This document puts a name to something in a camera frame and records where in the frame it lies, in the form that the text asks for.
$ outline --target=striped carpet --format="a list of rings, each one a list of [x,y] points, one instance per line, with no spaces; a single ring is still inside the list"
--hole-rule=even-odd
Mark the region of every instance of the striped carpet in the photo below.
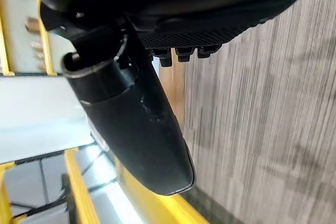
[[[299,0],[187,65],[197,186],[230,223],[336,222],[335,47],[336,0]]]

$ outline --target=wooden surface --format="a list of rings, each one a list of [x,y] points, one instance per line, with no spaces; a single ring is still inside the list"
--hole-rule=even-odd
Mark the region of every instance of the wooden surface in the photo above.
[[[184,135],[224,223],[336,222],[336,0],[300,0],[186,68]]]
[[[169,103],[176,115],[180,125],[184,122],[185,108],[185,63],[180,63],[177,60],[175,50],[172,49],[173,66],[163,68],[160,65],[160,82],[169,100]]]

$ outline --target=yellow rack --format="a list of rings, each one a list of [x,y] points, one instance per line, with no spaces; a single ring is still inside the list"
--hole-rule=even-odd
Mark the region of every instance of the yellow rack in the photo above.
[[[15,162],[0,164],[0,224],[17,224],[22,221],[25,216],[13,219],[10,203],[4,183],[6,170],[15,166]]]
[[[76,162],[76,151],[78,151],[76,148],[66,150],[65,161],[71,184],[71,192],[75,199],[77,217],[81,224],[99,224],[100,222],[96,210],[94,209],[94,205]]]
[[[40,36],[41,36],[41,40],[42,40],[44,61],[45,61],[45,64],[46,64],[46,71],[47,71],[47,75],[49,75],[49,76],[57,76],[57,73],[54,72],[53,65],[51,64],[49,36],[48,36],[48,32],[46,31],[46,28],[44,27],[44,24],[41,20],[40,6],[41,6],[41,0],[37,0],[38,23],[39,23],[39,26],[40,26]]]

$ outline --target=gray carpet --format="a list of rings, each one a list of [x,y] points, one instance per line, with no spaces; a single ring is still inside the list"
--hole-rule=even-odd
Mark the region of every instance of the gray carpet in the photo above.
[[[186,70],[197,186],[245,224],[336,220],[336,0],[299,0]]]

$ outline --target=bolt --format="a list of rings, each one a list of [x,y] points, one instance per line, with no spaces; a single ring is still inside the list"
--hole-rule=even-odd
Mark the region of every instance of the bolt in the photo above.
[[[76,18],[83,18],[84,16],[84,13],[76,13]]]

